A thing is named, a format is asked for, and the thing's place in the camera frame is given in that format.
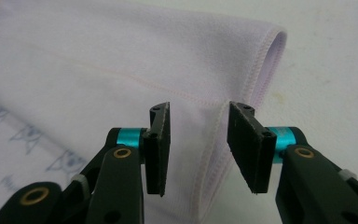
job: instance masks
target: towel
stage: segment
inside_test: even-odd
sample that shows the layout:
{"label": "towel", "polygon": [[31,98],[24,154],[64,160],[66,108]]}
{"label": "towel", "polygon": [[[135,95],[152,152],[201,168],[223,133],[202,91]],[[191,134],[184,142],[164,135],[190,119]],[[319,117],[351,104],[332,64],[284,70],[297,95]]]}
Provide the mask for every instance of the towel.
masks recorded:
{"label": "towel", "polygon": [[267,22],[118,0],[2,0],[0,188],[72,175],[111,128],[148,127],[169,101],[166,194],[145,195],[145,223],[202,222],[232,163],[228,102],[260,104],[285,40]]}

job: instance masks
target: teal metallic part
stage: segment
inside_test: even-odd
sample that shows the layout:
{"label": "teal metallic part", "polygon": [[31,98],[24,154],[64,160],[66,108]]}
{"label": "teal metallic part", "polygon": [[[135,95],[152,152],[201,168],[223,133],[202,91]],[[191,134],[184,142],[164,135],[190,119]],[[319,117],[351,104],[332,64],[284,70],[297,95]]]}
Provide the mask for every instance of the teal metallic part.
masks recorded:
{"label": "teal metallic part", "polygon": [[122,128],[118,132],[117,144],[139,149],[139,138],[141,136],[140,128]]}
{"label": "teal metallic part", "polygon": [[268,129],[277,135],[277,144],[275,146],[273,163],[282,163],[280,154],[282,151],[286,150],[289,145],[296,144],[295,135],[288,127],[268,127]]}

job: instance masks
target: white cloth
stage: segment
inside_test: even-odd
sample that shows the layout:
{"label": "white cloth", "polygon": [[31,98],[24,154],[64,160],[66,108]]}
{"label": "white cloth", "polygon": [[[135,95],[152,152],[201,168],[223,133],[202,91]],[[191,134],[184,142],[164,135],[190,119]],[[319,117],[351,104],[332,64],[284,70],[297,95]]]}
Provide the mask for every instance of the white cloth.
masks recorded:
{"label": "white cloth", "polygon": [[145,195],[145,221],[199,223],[231,164],[227,103],[260,102],[285,39],[262,21],[115,0],[2,1],[0,106],[89,161],[111,128],[148,127],[171,102],[166,195]]}

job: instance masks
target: cloth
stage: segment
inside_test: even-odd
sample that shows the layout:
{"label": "cloth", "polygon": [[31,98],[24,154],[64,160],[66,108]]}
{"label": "cloth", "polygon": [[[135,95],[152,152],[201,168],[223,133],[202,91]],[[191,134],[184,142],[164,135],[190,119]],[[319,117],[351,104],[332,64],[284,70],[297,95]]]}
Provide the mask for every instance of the cloth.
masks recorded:
{"label": "cloth", "polygon": [[[215,14],[115,0],[3,0],[0,107],[24,122],[8,143],[26,148],[16,170],[0,151],[0,188],[89,161],[111,128],[148,127],[148,109],[169,101],[166,194],[145,195],[145,222],[200,223],[232,163],[228,102],[260,103],[285,40],[273,24]],[[33,128],[52,143],[34,149]]]}

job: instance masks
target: folded cloth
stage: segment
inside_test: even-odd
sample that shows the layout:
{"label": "folded cloth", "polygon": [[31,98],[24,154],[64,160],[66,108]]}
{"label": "folded cloth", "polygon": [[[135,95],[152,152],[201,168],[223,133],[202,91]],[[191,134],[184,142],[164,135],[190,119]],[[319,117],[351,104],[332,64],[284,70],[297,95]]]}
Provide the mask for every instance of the folded cloth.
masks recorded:
{"label": "folded cloth", "polygon": [[260,102],[285,40],[262,21],[118,0],[2,0],[0,106],[89,161],[111,128],[148,127],[171,102],[166,194],[145,195],[145,222],[200,223],[231,164],[228,101]]}

